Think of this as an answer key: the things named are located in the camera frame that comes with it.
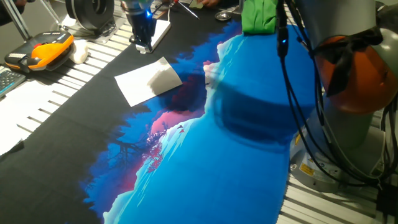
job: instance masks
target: yellow label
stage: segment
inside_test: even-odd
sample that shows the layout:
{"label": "yellow label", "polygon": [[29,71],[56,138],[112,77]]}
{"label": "yellow label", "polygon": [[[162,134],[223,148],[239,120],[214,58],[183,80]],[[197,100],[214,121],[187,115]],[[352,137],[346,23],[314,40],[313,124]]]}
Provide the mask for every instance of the yellow label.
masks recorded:
{"label": "yellow label", "polygon": [[299,143],[300,138],[301,138],[301,136],[298,134],[297,137],[296,137],[295,145],[297,145]]}
{"label": "yellow label", "polygon": [[314,169],[311,167],[307,166],[306,164],[302,163],[300,166],[300,170],[303,171],[304,173],[310,175],[312,177]]}

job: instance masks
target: blue light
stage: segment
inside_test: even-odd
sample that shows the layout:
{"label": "blue light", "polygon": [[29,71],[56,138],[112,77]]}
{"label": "blue light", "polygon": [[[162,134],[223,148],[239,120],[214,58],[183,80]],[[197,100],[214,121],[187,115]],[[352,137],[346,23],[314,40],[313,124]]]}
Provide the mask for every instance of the blue light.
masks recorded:
{"label": "blue light", "polygon": [[149,11],[147,11],[147,18],[152,17],[152,13],[150,13]]}

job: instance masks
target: blue fabric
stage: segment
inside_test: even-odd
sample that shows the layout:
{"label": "blue fabric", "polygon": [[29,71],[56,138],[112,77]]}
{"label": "blue fabric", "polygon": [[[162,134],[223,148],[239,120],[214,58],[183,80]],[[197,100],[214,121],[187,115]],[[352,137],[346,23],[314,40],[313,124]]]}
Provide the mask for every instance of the blue fabric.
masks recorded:
{"label": "blue fabric", "polygon": [[[294,39],[290,36],[287,70],[309,114],[313,70],[306,51]],[[219,40],[216,36],[209,42]],[[210,45],[204,44],[192,57],[182,56],[172,64],[179,75],[189,74],[182,80],[206,83],[198,99],[205,104],[183,112],[162,111],[162,97],[157,97],[144,103],[150,109],[147,113],[126,115],[126,125],[116,128],[110,139],[130,144],[144,136],[151,148],[138,159],[127,150],[131,156],[126,160],[132,165],[118,168],[123,148],[110,143],[109,151],[99,155],[91,168],[96,178],[90,187],[82,187],[90,196],[86,202],[93,203],[105,223],[276,222],[285,192],[289,144],[297,128],[275,45],[275,35],[237,35],[218,44],[219,62],[205,62]],[[161,121],[164,131],[156,129]],[[106,195],[129,179],[107,209]]]}

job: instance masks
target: sheet of paper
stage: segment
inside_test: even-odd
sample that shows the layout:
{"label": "sheet of paper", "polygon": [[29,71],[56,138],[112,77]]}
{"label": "sheet of paper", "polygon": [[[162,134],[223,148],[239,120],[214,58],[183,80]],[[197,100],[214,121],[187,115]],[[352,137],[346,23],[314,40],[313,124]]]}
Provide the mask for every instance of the sheet of paper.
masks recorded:
{"label": "sheet of paper", "polygon": [[158,61],[115,77],[130,106],[182,85],[180,77],[164,57]]}
{"label": "sheet of paper", "polygon": [[17,122],[45,103],[51,91],[50,86],[37,81],[26,82],[0,101],[0,156],[22,139]]}

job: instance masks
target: metal grid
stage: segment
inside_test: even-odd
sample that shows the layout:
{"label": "metal grid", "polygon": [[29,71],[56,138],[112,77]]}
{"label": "metal grid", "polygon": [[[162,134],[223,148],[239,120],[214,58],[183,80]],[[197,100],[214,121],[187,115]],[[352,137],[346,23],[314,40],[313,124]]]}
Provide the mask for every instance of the metal grid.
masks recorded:
{"label": "metal grid", "polygon": [[[115,0],[115,4],[114,15],[124,18],[125,15],[118,7],[120,2]],[[68,61],[54,72],[38,72],[37,80],[50,85],[52,92],[46,102],[38,106],[38,110],[33,110],[30,116],[17,121],[23,139],[126,49],[130,44],[130,36],[131,26],[126,21],[107,43],[88,42],[89,57],[85,63],[76,65]],[[395,175],[392,183],[396,185],[397,182],[398,176]],[[394,217],[385,218],[381,212],[376,211],[376,199],[377,190],[372,188],[324,194],[302,185],[290,175],[277,223],[394,223]]]}

